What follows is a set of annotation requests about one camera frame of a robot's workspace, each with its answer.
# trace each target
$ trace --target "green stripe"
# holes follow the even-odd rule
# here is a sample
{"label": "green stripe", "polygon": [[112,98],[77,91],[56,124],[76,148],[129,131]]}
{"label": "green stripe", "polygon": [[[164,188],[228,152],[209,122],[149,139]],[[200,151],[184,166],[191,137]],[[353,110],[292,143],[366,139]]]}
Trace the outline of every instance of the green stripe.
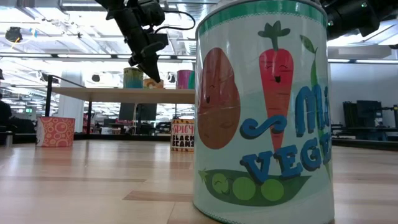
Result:
{"label": "green stripe", "polygon": [[326,28],[325,16],[315,7],[297,1],[252,1],[230,6],[210,16],[201,24],[198,30],[199,36],[212,28],[235,19],[248,16],[260,16],[266,14],[284,14],[300,16],[319,22]]}

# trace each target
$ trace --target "white wall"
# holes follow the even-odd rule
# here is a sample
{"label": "white wall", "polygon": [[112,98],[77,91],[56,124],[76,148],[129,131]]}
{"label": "white wall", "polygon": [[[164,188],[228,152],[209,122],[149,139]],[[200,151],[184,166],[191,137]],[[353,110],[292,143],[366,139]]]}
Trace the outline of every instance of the white wall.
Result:
{"label": "white wall", "polygon": [[[330,68],[333,124],[345,123],[344,101],[377,100],[389,107],[398,104],[398,65],[333,63]],[[383,118],[385,125],[395,127],[392,111],[383,111]]]}

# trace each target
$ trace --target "wooden table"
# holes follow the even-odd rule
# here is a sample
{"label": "wooden table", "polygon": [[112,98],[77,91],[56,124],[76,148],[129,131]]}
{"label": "wooden table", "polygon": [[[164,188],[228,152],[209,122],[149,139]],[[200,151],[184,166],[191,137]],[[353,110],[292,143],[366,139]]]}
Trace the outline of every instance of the wooden table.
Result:
{"label": "wooden table", "polygon": [[92,102],[195,104],[195,90],[53,87],[52,91]]}

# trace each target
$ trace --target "ceiling light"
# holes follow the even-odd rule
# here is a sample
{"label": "ceiling light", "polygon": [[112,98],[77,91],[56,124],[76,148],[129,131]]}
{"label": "ceiling light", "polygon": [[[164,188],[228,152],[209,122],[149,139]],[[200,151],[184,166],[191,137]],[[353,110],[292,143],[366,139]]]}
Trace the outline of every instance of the ceiling light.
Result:
{"label": "ceiling light", "polygon": [[105,54],[58,54],[60,58],[111,58]]}
{"label": "ceiling light", "polygon": [[63,3],[63,7],[101,7],[98,3]]}
{"label": "ceiling light", "polygon": [[328,59],[329,63],[348,63],[348,59]]}
{"label": "ceiling light", "polygon": [[20,53],[1,53],[0,57],[51,57],[50,54],[20,54]]}
{"label": "ceiling light", "polygon": [[131,55],[118,55],[118,58],[127,59],[127,58],[131,58]]}
{"label": "ceiling light", "polygon": [[11,93],[24,94],[24,95],[28,95],[30,93],[30,91],[26,88],[9,87],[8,89],[5,90],[10,91]]}
{"label": "ceiling light", "polygon": [[25,106],[10,106],[11,109],[25,109]]}
{"label": "ceiling light", "polygon": [[196,56],[194,55],[185,55],[185,56],[177,56],[177,59],[182,59],[182,60],[196,60]]}
{"label": "ceiling light", "polygon": [[398,64],[398,60],[356,60],[355,63]]}
{"label": "ceiling light", "polygon": [[[165,8],[165,7],[166,7],[166,6],[164,5],[164,3],[161,3],[160,6],[161,6],[162,8]],[[168,7],[169,9],[176,9],[176,8],[177,8],[176,5],[170,5],[170,4],[168,4],[167,7]]]}
{"label": "ceiling light", "polygon": [[2,99],[1,101],[5,102],[7,104],[15,104],[12,100]]}
{"label": "ceiling light", "polygon": [[171,56],[161,55],[161,56],[159,56],[159,59],[171,59]]}

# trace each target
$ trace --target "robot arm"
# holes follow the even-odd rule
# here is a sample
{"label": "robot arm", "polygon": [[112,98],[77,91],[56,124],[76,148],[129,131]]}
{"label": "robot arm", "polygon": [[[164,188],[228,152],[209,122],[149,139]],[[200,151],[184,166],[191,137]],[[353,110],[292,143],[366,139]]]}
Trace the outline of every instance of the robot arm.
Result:
{"label": "robot arm", "polygon": [[[157,69],[157,51],[168,45],[166,34],[157,34],[153,27],[165,19],[159,0],[95,0],[108,10],[106,19],[115,19],[125,42],[132,50],[130,66],[138,67],[156,82],[160,82]],[[320,2],[328,14],[328,40],[359,29],[366,36],[380,26],[380,22],[398,9],[398,0],[308,0]]]}

